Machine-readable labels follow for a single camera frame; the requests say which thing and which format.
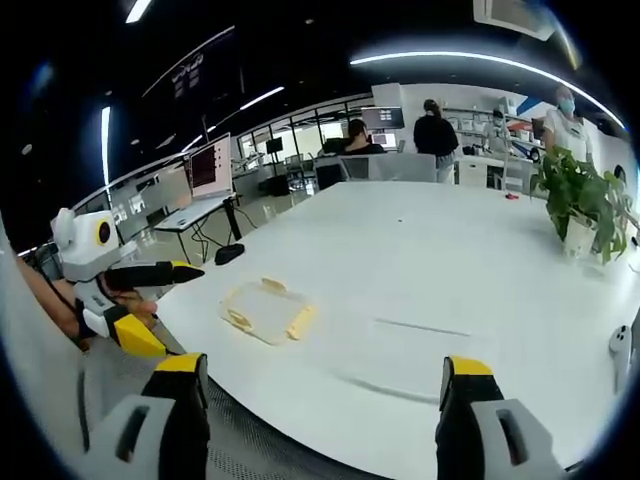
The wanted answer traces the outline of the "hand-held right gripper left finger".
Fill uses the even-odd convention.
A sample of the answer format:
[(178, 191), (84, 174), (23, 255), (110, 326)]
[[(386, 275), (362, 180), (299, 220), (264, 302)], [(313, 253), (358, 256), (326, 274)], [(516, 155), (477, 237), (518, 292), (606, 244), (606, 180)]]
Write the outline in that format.
[(161, 361), (139, 395), (117, 404), (89, 435), (89, 479), (204, 479), (210, 427), (207, 355)]

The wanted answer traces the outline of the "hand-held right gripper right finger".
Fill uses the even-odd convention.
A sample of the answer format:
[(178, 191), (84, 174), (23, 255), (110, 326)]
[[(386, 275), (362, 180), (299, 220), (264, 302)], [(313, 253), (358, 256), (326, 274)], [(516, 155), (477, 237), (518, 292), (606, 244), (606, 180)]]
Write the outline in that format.
[(439, 479), (564, 479), (544, 425), (479, 360), (447, 356), (435, 432)]

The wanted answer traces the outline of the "person's left hand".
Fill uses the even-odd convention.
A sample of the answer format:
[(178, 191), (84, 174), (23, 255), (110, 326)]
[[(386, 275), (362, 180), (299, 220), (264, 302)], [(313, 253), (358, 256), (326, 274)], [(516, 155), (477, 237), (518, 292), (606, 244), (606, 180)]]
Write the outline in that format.
[(141, 296), (137, 290), (119, 291), (111, 289), (104, 277), (100, 278), (101, 287), (106, 296), (114, 303), (124, 305), (128, 312), (142, 321), (147, 327), (153, 327), (156, 323), (157, 304)]

